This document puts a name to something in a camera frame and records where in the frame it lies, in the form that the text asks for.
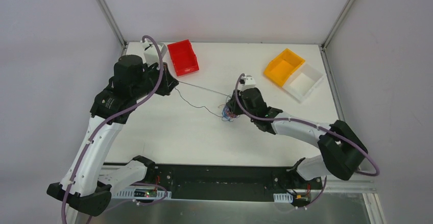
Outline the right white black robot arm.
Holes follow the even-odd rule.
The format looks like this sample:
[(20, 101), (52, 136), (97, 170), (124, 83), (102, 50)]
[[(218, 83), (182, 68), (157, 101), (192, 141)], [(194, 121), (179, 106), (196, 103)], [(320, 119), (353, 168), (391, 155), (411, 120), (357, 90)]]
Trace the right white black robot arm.
[(296, 188), (303, 188), (310, 180), (327, 175), (347, 181), (358, 172), (368, 153), (346, 122), (336, 120), (331, 124), (316, 124), (292, 117), (281, 109), (268, 106), (258, 88), (234, 91), (226, 107), (234, 115), (248, 116), (263, 132), (289, 136), (319, 149), (319, 155), (301, 158), (288, 170), (287, 177)]

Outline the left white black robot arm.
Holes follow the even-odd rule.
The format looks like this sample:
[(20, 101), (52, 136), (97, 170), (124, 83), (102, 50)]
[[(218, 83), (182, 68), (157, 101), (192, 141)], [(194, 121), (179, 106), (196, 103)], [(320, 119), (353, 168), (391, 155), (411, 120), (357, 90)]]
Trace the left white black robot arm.
[(86, 135), (69, 171), (46, 191), (61, 201), (63, 223), (68, 208), (99, 216), (121, 190), (137, 182), (151, 185), (156, 178), (155, 163), (143, 156), (134, 157), (107, 176), (100, 176), (100, 171), (130, 114), (154, 94), (169, 95), (178, 81), (165, 62), (148, 64), (137, 55), (121, 56), (113, 69), (108, 85), (95, 96)]

